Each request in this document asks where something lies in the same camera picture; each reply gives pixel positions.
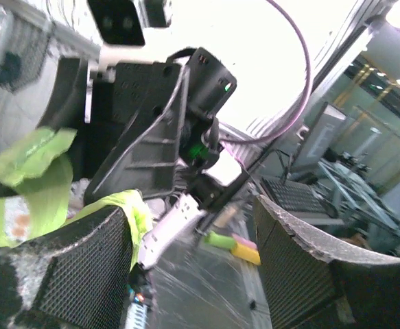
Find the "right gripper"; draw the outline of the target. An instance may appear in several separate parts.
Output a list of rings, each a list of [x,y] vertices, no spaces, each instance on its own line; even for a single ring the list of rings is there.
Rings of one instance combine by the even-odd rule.
[[[63,57],[40,124],[77,130],[71,159],[76,178],[89,180],[85,204],[129,189],[164,197],[175,188],[178,161],[202,173],[219,160],[217,113],[236,87],[235,76],[204,48],[105,71]]]

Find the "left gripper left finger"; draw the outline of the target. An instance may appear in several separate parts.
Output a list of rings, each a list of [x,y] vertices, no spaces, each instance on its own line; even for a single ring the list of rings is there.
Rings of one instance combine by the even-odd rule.
[[[121,327],[131,260],[118,206],[0,247],[0,328]]]

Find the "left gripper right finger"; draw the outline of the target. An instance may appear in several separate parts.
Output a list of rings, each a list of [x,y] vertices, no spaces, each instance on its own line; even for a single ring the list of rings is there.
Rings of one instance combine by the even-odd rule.
[[[253,218],[273,328],[400,328],[400,258],[331,236],[265,196]]]

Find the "green trash bag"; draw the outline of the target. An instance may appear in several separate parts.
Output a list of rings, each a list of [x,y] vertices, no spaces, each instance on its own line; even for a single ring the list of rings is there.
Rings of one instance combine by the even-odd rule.
[[[76,134],[42,127],[0,153],[0,247],[69,224],[73,167],[66,152]]]

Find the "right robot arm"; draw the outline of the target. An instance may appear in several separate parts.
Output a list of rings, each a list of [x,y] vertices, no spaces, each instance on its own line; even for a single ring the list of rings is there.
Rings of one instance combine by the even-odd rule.
[[[41,124],[75,128],[69,159],[89,179],[81,216],[97,201],[138,189],[146,198],[175,189],[176,163],[190,175],[182,195],[139,258],[150,268],[178,234],[203,213],[217,212],[246,180],[220,138],[217,113],[233,94],[236,78],[202,47],[182,49],[165,62],[113,65],[114,78],[96,71],[91,121],[84,123],[87,61],[59,60],[54,92]]]

